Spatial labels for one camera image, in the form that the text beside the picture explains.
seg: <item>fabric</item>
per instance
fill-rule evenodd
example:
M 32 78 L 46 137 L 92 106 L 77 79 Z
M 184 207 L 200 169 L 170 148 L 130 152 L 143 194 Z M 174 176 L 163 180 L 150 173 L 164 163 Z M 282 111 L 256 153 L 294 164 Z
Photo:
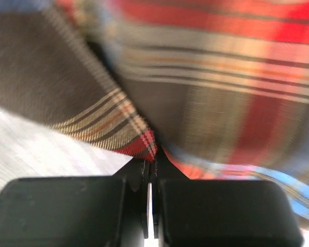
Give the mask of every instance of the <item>fabric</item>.
M 309 229 L 309 0 L 56 3 L 0 1 L 0 106 L 152 160 L 138 109 L 189 178 L 275 181 Z
M 267 179 L 309 227 L 309 1 L 58 3 L 192 179 Z
M 153 160 L 153 133 L 50 0 L 0 0 L 0 106 L 95 147 Z

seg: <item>cloth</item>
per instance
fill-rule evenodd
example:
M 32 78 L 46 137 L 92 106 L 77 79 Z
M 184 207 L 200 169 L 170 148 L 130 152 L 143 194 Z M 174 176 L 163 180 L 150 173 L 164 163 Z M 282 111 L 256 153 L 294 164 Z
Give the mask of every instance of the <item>cloth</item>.
M 153 133 L 50 0 L 0 0 L 0 106 L 95 147 L 152 160 Z
M 275 181 L 309 229 L 309 1 L 7 2 L 1 106 L 152 160 L 138 109 L 189 178 Z

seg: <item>blue stripe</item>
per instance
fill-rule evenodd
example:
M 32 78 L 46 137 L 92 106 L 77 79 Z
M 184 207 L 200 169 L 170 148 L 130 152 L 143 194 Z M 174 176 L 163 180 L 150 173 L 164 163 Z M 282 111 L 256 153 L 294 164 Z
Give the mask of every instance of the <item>blue stripe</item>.
M 166 145 L 165 146 L 167 150 L 174 156 L 177 157 L 179 161 L 185 163 L 185 164 L 193 164 L 195 166 L 203 167 L 206 169 L 213 169 L 215 170 L 225 170 L 233 169 L 236 171 L 245 170 L 247 168 L 248 170 L 255 171 L 259 174 L 263 174 L 265 176 L 268 176 L 270 178 L 273 178 L 278 183 L 287 185 L 293 189 L 295 189 L 299 194 L 304 196 L 305 198 L 309 199 L 309 186 L 300 182 L 299 180 L 293 178 L 292 176 L 285 174 L 280 171 L 275 171 L 263 167 L 257 167 L 257 166 L 249 166 L 249 165 L 225 165 L 225 164 L 218 164 L 213 163 L 207 160 L 203 160 L 197 157 L 194 157 L 192 155 L 188 155 L 185 152 L 183 152 L 181 149 L 174 147 L 172 145 Z M 240 180 L 247 178 L 248 180 L 256 180 L 254 176 L 235 176 L 235 175 L 227 175 L 225 176 L 226 179 L 232 179 L 232 180 Z M 303 216 L 306 219 L 309 219 L 309 208 L 305 207 L 295 199 L 289 198 L 291 202 L 291 206 L 294 210 L 294 212 L 300 216 Z
M 0 13 L 36 12 L 48 8 L 53 0 L 0 0 Z
M 300 216 L 309 220 L 309 209 L 308 208 L 306 208 L 301 203 L 299 203 L 299 202 L 297 202 L 293 199 L 290 199 L 290 202 L 291 202 L 291 207 L 292 207 L 293 211 L 297 215 L 300 215 Z

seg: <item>red stripe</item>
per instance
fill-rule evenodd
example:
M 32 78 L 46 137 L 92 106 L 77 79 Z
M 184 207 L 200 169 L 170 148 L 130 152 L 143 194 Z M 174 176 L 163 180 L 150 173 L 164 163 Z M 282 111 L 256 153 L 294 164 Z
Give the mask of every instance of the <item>red stripe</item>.
M 179 162 L 177 159 L 175 159 L 171 154 L 164 149 L 164 152 L 168 158 L 168 160 L 176 166 L 181 172 L 183 172 L 184 175 L 186 175 L 189 179 L 212 179 L 214 176 L 210 176 L 209 173 L 204 173 L 204 171 L 198 167 L 195 167 L 193 165 L 188 165 L 182 162 Z
M 146 150 L 148 147 L 150 147 L 150 144 L 145 145 L 144 141 L 142 139 L 146 139 L 147 136 L 151 136 L 152 140 L 155 139 L 153 132 L 148 129 L 146 132 L 144 132 L 142 134 L 142 136 L 140 136 L 139 138 L 137 138 L 136 140 L 134 140 L 132 143 L 130 143 L 128 146 L 120 148 L 120 149 L 115 149 L 114 151 L 117 153 L 122 153 L 122 154 L 126 154 L 126 155 L 130 155 L 130 156 L 136 156 L 137 154 L 143 152 L 144 150 Z M 149 152 L 148 154 L 140 157 L 143 158 L 147 161 L 152 162 L 155 159 L 155 154 L 157 151 L 157 147 L 154 144 L 154 148 L 153 148 L 154 152 Z
M 76 23 L 75 20 L 75 0 L 56 0 L 58 6 L 60 6 L 67 14 L 69 20 L 72 23 Z
M 210 14 L 200 10 L 176 6 L 161 6 L 130 0 L 114 0 L 114 4 L 123 11 L 127 18 L 131 17 L 132 20 L 137 19 L 138 21 L 149 24 L 189 27 L 264 40 L 272 40 L 276 30 L 281 28 L 280 26 L 284 26 L 290 30 L 275 37 L 275 40 L 281 42 L 298 42 L 299 36 L 304 33 L 304 30 L 309 30 L 309 25 L 306 24 L 246 19 L 228 15 Z M 309 12 L 308 7 L 305 10 L 302 13 Z M 298 15 L 300 14 L 293 12 L 290 16 Z M 303 42 L 309 44 L 309 33 L 304 37 Z
M 183 0 L 183 3 L 204 6 L 232 13 L 254 14 L 258 16 L 268 16 L 285 18 L 289 16 L 292 19 L 309 18 L 309 1 L 307 3 L 296 4 L 275 4 L 270 0 Z M 295 12 L 295 10 L 305 7 L 307 11 Z
M 307 10 L 300 8 L 298 11 L 302 12 Z M 289 25 L 287 23 L 283 24 L 282 28 L 277 33 L 275 40 L 279 40 L 289 32 L 291 32 Z M 302 43 L 307 32 L 308 30 L 303 30 L 298 37 L 295 37 L 296 41 Z M 288 57 L 288 59 L 290 61 L 294 60 L 297 52 L 303 52 L 301 50 L 291 50 L 289 47 L 277 45 L 273 46 L 268 52 L 274 53 L 279 48 L 286 49 L 285 54 L 289 54 L 290 57 Z M 268 69 L 270 66 L 272 67 L 276 65 L 266 65 L 264 69 Z M 265 157 L 270 155 L 265 150 L 268 142 L 274 140 L 274 143 L 278 144 L 284 137 L 283 134 L 273 136 L 275 126 L 288 125 L 288 122 L 286 122 L 286 119 L 284 119 L 283 115 L 280 113 L 282 102 L 283 99 L 264 97 L 260 95 L 253 96 L 247 119 L 243 125 L 241 137 L 238 140 L 235 152 L 230 157 L 229 164 L 259 165 Z

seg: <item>gray surface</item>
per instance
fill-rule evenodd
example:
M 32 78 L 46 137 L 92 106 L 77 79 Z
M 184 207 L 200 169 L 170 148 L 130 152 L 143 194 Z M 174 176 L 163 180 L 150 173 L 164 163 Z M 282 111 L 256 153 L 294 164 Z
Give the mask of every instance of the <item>gray surface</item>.
M 111 175 L 130 159 L 0 109 L 0 190 L 21 177 Z

